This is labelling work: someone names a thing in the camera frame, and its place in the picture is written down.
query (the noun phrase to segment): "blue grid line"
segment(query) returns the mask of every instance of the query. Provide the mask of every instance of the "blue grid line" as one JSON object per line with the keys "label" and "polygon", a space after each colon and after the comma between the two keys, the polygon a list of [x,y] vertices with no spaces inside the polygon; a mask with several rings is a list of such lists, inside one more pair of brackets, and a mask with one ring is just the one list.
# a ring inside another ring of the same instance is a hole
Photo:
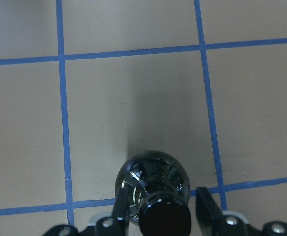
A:
{"label": "blue grid line", "polygon": [[[259,180],[253,182],[242,182],[235,184],[225,185],[226,192],[245,190],[250,188],[261,188],[268,186],[275,186],[279,184],[287,183],[286,178],[277,178],[270,180]],[[219,193],[219,187],[209,188],[211,194]],[[196,190],[191,191],[191,197],[196,196]],[[88,208],[88,207],[101,207],[113,205],[115,202],[114,198],[111,199],[100,199],[100,200],[85,200],[85,201],[76,201],[73,202],[73,208]],[[8,208],[0,209],[0,216],[4,215],[15,215],[15,214],[26,214],[26,213],[37,213],[42,211],[57,211],[57,210],[66,210],[66,203],[43,205],[43,206],[26,206],[26,207],[17,207],[17,208]]]}
{"label": "blue grid line", "polygon": [[202,24],[199,0],[194,0],[194,7],[195,7],[195,12],[196,12],[196,21],[197,21],[199,44],[200,44],[203,79],[204,79],[204,84],[205,84],[207,107],[208,107],[208,118],[209,118],[209,126],[210,126],[211,142],[212,142],[212,151],[213,151],[214,164],[216,168],[217,182],[218,182],[218,187],[219,187],[220,202],[221,202],[222,210],[227,210],[227,200],[226,200],[225,187],[224,187],[224,181],[223,181],[223,175],[222,175],[222,167],[221,167],[218,137],[217,137],[217,128],[216,128],[212,93],[211,93],[211,87],[210,87],[210,75],[209,75],[209,68],[208,68],[207,52],[206,52],[206,48],[202,47],[202,45],[205,45],[205,38],[204,38],[204,32],[203,32],[203,24]]}
{"label": "blue grid line", "polygon": [[61,55],[61,56],[56,55],[56,56],[44,56],[44,57],[0,59],[0,65],[14,65],[14,64],[59,61],[59,59],[62,59],[62,57],[64,57],[64,60],[82,60],[82,59],[126,57],[126,56],[148,55],[148,54],[200,51],[200,47],[206,50],[211,50],[211,49],[252,47],[252,46],[276,45],[276,44],[287,44],[287,38],[225,42],[225,43],[209,43],[209,44],[202,44],[201,46],[200,45],[187,45],[187,46],[174,46],[174,47],[162,47],[162,48],[150,48],[150,49],[136,49],[136,50],[129,50],[129,51],[112,51],[112,52],[100,52],[100,53],[68,54],[68,55]]}
{"label": "blue grid line", "polygon": [[61,102],[61,116],[63,124],[65,197],[66,197],[68,222],[69,224],[74,225],[70,137],[69,137],[68,106],[67,106],[67,95],[66,95],[66,74],[65,74],[65,60],[64,60],[64,33],[63,33],[63,16],[62,16],[61,0],[56,0],[56,16],[57,16],[57,38],[58,38],[58,56],[59,56],[58,59],[59,59],[59,78],[60,78],[60,102]]}

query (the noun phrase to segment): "grid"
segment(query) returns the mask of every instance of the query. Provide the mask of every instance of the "grid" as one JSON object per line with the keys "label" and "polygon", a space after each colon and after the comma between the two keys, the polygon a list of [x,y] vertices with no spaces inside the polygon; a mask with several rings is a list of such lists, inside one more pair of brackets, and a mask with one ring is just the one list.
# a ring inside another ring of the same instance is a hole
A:
{"label": "grid", "polygon": [[[200,0],[194,0],[196,25],[198,30],[199,45],[189,46],[175,46],[175,47],[163,47],[163,48],[150,48],[150,49],[138,49],[132,51],[113,51],[113,52],[101,52],[101,53],[85,53],[85,54],[64,54],[64,35],[63,35],[63,15],[62,15],[62,2],[56,0],[56,16],[57,16],[57,36],[58,36],[58,55],[46,56],[46,57],[31,57],[31,58],[17,58],[17,59],[0,59],[0,65],[12,65],[12,64],[24,64],[24,63],[38,63],[38,62],[51,62],[57,61],[59,64],[59,79],[60,79],[60,99],[61,99],[61,114],[63,125],[63,151],[64,151],[64,173],[65,173],[65,190],[66,190],[66,202],[60,204],[43,205],[43,206],[29,206],[18,207],[9,209],[0,209],[0,216],[35,213],[42,211],[57,211],[66,210],[68,222],[74,225],[74,209],[97,207],[113,205],[114,199],[105,200],[85,200],[74,201],[72,196],[72,178],[71,178],[71,160],[70,160],[70,138],[69,138],[69,121],[68,121],[68,107],[66,96],[66,71],[65,62],[69,60],[78,59],[98,59],[98,58],[110,58],[110,57],[125,57],[134,55],[147,55],[147,54],[162,54],[162,53],[174,53],[185,51],[200,51],[203,78],[205,84],[205,94],[208,108],[208,119],[211,133],[212,149],[214,155],[214,163],[216,169],[216,177],[218,186],[210,188],[211,193],[219,193],[221,208],[227,210],[226,192],[273,186],[281,183],[287,183],[286,178],[277,178],[271,180],[253,181],[225,185],[223,181],[219,145],[216,131],[216,122],[214,115],[214,106],[212,100],[212,93],[210,88],[210,70],[207,60],[206,51],[209,49],[222,49],[222,48],[235,48],[235,47],[251,47],[260,45],[272,45],[272,44],[287,44],[287,38],[278,39],[266,39],[266,40],[252,40],[252,41],[240,41],[240,42],[226,42],[226,43],[205,43],[204,30],[202,25]],[[195,196],[196,191],[192,190],[191,195]]]}

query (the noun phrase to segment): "silver bolt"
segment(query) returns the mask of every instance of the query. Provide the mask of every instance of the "silver bolt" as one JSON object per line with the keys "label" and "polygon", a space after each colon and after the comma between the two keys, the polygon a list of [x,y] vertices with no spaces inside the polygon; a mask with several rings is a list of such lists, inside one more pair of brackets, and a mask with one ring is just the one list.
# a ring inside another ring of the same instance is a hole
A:
{"label": "silver bolt", "polygon": [[276,232],[278,234],[283,234],[285,232],[285,229],[280,224],[273,224],[271,226],[271,229],[272,229],[273,232]]}
{"label": "silver bolt", "polygon": [[225,220],[229,225],[237,225],[238,221],[234,216],[228,216]]}
{"label": "silver bolt", "polygon": [[67,236],[71,232],[71,228],[69,226],[65,226],[62,230],[59,232],[59,236]]}
{"label": "silver bolt", "polygon": [[110,227],[113,225],[113,219],[112,218],[107,218],[107,220],[103,221],[103,226],[104,227]]}

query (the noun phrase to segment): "screw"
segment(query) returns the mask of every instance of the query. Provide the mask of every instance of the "screw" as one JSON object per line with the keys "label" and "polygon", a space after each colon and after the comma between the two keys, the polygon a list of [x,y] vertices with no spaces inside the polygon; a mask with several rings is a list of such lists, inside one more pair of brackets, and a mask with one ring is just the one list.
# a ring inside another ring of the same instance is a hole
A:
{"label": "screw", "polygon": [[65,226],[62,230],[59,231],[58,236],[68,236],[71,232],[71,228],[69,226]]}
{"label": "screw", "polygon": [[103,221],[104,227],[110,227],[112,225],[113,225],[113,219],[112,218],[107,218],[106,220]]}
{"label": "screw", "polygon": [[273,232],[276,232],[278,234],[283,234],[285,232],[285,229],[280,224],[273,224],[271,226],[271,229],[272,229]]}
{"label": "screw", "polygon": [[237,225],[238,221],[234,216],[228,216],[225,220],[229,225]]}

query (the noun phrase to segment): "metal screw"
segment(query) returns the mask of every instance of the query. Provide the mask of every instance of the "metal screw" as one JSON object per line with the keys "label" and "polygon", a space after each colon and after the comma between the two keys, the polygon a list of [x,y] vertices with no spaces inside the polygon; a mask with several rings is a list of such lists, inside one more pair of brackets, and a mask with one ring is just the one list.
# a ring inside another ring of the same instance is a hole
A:
{"label": "metal screw", "polygon": [[229,225],[237,225],[238,221],[234,216],[228,216],[225,220]]}
{"label": "metal screw", "polygon": [[273,232],[276,232],[278,234],[283,234],[285,232],[285,229],[280,224],[273,224],[271,226],[271,229],[272,229]]}
{"label": "metal screw", "polygon": [[62,230],[59,231],[59,236],[68,236],[71,232],[71,228],[69,226],[65,226]]}
{"label": "metal screw", "polygon": [[106,220],[103,221],[104,227],[110,227],[112,225],[113,225],[113,219],[112,218],[107,218]]}

